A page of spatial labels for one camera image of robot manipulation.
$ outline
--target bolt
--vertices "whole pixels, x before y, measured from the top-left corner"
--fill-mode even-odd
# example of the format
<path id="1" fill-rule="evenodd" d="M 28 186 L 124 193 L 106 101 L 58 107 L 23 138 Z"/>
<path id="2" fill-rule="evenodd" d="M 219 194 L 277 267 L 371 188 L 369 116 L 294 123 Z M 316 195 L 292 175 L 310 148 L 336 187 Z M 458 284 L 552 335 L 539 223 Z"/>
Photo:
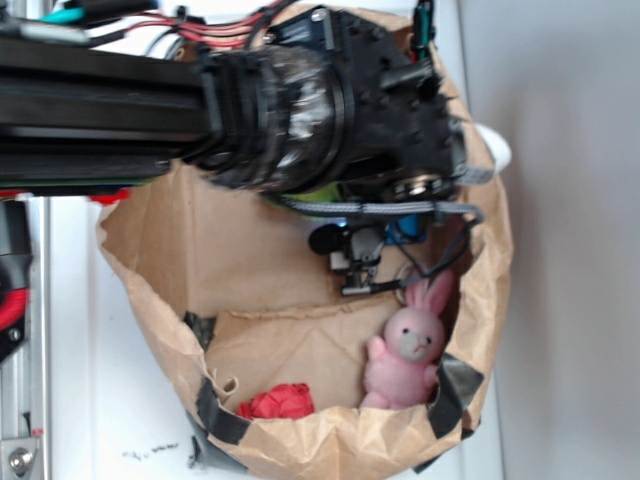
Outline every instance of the bolt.
<path id="1" fill-rule="evenodd" d="M 369 103 L 371 103 L 371 100 L 373 100 L 373 96 L 371 95 L 371 91 L 370 90 L 364 90 L 361 94 L 360 94 L 360 103 L 367 105 Z"/>
<path id="2" fill-rule="evenodd" d="M 378 40 L 382 40 L 383 37 L 384 37 L 384 28 L 373 27 L 373 30 L 371 30 L 371 38 L 373 38 L 375 41 L 378 41 Z"/>
<path id="3" fill-rule="evenodd" d="M 360 33 L 360 29 L 362 28 L 362 22 L 359 19 L 355 19 L 353 22 L 351 22 L 351 25 L 349 25 L 349 27 L 351 35 L 357 35 L 358 33 Z"/>
<path id="4" fill-rule="evenodd" d="M 20 477 L 29 471 L 32 463 L 33 454 L 25 448 L 17 448 L 9 455 L 9 466 Z"/>
<path id="5" fill-rule="evenodd" d="M 424 132 L 422 130 L 413 132 L 413 135 L 411 135 L 411 140 L 413 140 L 413 143 L 421 143 L 424 140 Z"/>
<path id="6" fill-rule="evenodd" d="M 311 14 L 312 22 L 321 22 L 325 18 L 327 18 L 327 9 L 326 8 L 317 8 Z"/>
<path id="7" fill-rule="evenodd" d="M 264 42 L 265 45 L 271 45 L 273 42 L 276 41 L 275 33 L 269 32 L 265 34 L 265 36 L 262 37 L 262 41 Z"/>
<path id="8" fill-rule="evenodd" d="M 12 328 L 9 330 L 9 340 L 12 342 L 19 342 L 22 338 L 22 332 L 17 328 Z"/>
<path id="9" fill-rule="evenodd" d="M 378 104 L 382 108 L 387 108 L 389 105 L 391 105 L 391 100 L 389 99 L 388 95 L 383 95 L 382 97 L 380 97 L 380 100 L 378 101 Z"/>

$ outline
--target white plastic piece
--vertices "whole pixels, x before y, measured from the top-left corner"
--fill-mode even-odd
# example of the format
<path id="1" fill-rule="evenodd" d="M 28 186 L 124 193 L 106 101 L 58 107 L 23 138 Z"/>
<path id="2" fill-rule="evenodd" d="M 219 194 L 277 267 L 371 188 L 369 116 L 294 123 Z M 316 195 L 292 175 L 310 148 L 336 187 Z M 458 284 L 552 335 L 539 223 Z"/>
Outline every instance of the white plastic piece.
<path id="1" fill-rule="evenodd" d="M 511 163 L 511 147 L 502 135 L 492 128 L 476 123 L 476 128 L 493 157 L 496 173 L 500 173 Z"/>

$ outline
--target green wire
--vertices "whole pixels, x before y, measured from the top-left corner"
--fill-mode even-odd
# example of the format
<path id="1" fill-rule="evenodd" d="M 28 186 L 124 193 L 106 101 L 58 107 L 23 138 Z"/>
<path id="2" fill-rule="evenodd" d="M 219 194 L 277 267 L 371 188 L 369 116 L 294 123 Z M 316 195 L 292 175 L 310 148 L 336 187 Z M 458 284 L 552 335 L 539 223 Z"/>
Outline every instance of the green wire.
<path id="1" fill-rule="evenodd" d="M 56 23 L 64 25 L 67 23 L 77 22 L 84 17 L 84 8 L 70 8 L 68 10 L 58 10 L 57 12 L 45 15 L 40 19 L 41 22 Z"/>

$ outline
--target black connector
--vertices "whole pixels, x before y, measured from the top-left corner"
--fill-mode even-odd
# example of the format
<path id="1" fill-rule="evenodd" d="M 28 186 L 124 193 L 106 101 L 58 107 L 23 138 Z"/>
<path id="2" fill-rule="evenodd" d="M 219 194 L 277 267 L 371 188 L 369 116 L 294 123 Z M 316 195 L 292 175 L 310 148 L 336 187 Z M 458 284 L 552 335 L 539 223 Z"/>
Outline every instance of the black connector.
<path id="1" fill-rule="evenodd" d="M 29 287 L 31 237 L 22 202 L 0 202 L 0 291 Z"/>

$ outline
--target black tape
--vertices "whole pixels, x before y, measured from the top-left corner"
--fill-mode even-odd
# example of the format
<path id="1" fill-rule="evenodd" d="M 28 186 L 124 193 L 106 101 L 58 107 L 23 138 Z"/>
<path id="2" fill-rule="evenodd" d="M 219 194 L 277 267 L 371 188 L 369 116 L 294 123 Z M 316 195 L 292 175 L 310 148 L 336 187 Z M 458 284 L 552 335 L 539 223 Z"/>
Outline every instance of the black tape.
<path id="1" fill-rule="evenodd" d="M 420 475 L 427 468 L 429 468 L 431 465 L 436 463 L 436 460 L 438 460 L 440 457 L 441 455 L 438 455 L 436 458 L 432 458 L 431 460 L 427 460 L 426 462 L 418 465 L 417 467 L 413 467 L 413 471 L 416 472 L 416 475 Z"/>
<path id="2" fill-rule="evenodd" d="M 207 439 L 207 432 L 200 428 L 200 425 L 196 423 L 191 415 L 187 414 L 187 418 L 193 428 L 193 438 L 195 439 L 193 461 L 189 464 L 190 466 L 195 466 L 196 463 L 199 463 L 208 467 L 227 470 L 229 472 L 247 473 L 247 467 L 242 465 L 228 453 L 209 442 Z"/>
<path id="3" fill-rule="evenodd" d="M 238 445 L 251 425 L 249 420 L 222 409 L 211 382 L 206 378 L 202 382 L 196 407 L 209 433 L 225 443 Z"/>
<path id="4" fill-rule="evenodd" d="M 195 313 L 187 312 L 184 316 L 184 323 L 193 331 L 200 346 L 206 351 L 211 340 L 213 340 L 213 329 L 216 326 L 216 317 L 201 318 Z"/>
<path id="5" fill-rule="evenodd" d="M 440 391 L 436 403 L 429 409 L 429 422 L 436 438 L 450 433 L 462 420 L 484 375 L 447 353 L 438 369 Z"/>

